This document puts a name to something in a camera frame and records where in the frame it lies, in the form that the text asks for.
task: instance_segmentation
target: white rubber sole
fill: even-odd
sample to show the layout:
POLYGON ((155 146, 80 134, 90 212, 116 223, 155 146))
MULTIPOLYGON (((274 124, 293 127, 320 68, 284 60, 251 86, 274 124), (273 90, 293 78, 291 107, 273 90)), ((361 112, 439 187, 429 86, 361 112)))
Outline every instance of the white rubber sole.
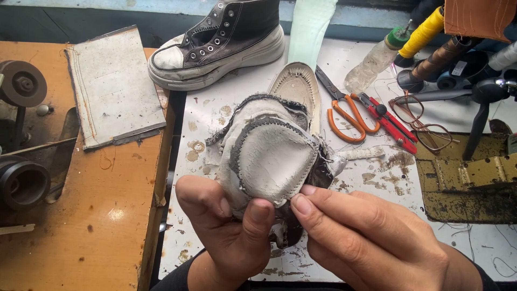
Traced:
POLYGON ((253 47, 249 48, 249 50, 253 50, 252 52, 240 52, 236 56, 231 57, 226 64, 221 65, 213 71, 197 78, 181 81, 167 80, 157 76, 151 70, 149 70, 149 76, 155 84, 173 91, 194 91, 205 88, 214 84, 217 80, 221 79, 224 75, 234 69, 260 66, 279 59, 283 55, 285 49, 283 30, 281 30, 279 37, 270 44, 263 46, 260 49, 255 48, 260 45, 260 43, 255 44, 253 47))

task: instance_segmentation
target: eyeglasses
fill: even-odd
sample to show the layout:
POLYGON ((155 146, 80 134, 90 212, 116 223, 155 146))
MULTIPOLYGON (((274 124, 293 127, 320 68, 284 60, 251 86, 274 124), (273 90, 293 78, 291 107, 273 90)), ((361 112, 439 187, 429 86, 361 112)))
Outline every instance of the eyeglasses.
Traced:
POLYGON ((460 142, 439 124, 423 124, 419 120, 424 112, 423 104, 415 96, 409 95, 407 90, 404 90, 404 96, 392 99, 388 104, 400 120, 416 131, 418 140, 433 154, 438 154, 451 142, 460 142))

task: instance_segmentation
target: scissors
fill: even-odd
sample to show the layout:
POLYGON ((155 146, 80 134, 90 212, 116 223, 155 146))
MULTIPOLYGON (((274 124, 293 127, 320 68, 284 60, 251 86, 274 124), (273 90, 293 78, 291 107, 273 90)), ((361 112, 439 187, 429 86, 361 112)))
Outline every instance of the scissors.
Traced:
POLYGON ((328 93, 330 93, 330 96, 332 96, 332 108, 334 108, 339 115, 343 116, 350 124, 352 124, 361 134, 358 138, 350 137, 339 131, 336 124, 334 123, 334 117, 332 116, 332 108, 327 109, 327 118, 328 123, 330 124, 330 128, 332 131, 338 135, 339 138, 346 142, 355 143, 355 142, 361 142, 366 138, 366 133, 374 134, 377 131, 379 131, 381 124, 378 120, 375 120, 375 127, 373 129, 370 129, 366 123, 364 123, 364 120, 362 119, 361 114, 359 113, 359 110, 357 110, 357 106, 354 103, 354 100, 360 101, 359 97, 355 94, 352 94, 352 96, 342 93, 338 90, 334 84, 330 81, 330 79, 327 77, 327 75, 321 70, 319 66, 316 66, 316 76, 320 80, 320 82, 325 86, 328 93), (350 109, 352 110, 352 113, 356 117, 357 120, 355 120, 352 116, 348 115, 341 107, 339 107, 339 101, 346 101, 348 105, 350 106, 350 109))

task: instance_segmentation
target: wooden table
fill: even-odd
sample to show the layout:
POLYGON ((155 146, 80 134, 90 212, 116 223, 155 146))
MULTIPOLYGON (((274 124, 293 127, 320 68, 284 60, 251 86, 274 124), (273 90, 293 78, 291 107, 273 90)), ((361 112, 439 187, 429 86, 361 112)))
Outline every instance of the wooden table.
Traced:
MULTIPOLYGON (((58 140, 65 114, 75 106, 66 47, 0 41, 0 62, 27 61, 45 76, 43 103, 55 111, 38 124, 48 141, 58 140)), ((144 51, 149 57, 153 49, 144 51)), ((162 98, 169 95, 157 90, 162 98)), ((32 232, 0 236, 0 290, 148 288, 174 126, 173 111, 164 113, 167 127, 140 146, 131 142, 85 153, 80 134, 61 198, 0 221, 36 224, 32 232)))

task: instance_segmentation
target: sewing machine wheel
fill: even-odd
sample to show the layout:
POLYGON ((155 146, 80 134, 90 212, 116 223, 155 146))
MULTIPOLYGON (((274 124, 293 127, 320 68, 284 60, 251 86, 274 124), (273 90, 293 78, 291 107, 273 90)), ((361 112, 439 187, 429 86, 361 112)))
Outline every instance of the sewing machine wheel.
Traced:
POLYGON ((4 74, 0 99, 6 103, 17 107, 34 107, 45 99, 47 82, 32 64, 4 61, 0 63, 0 74, 4 74))

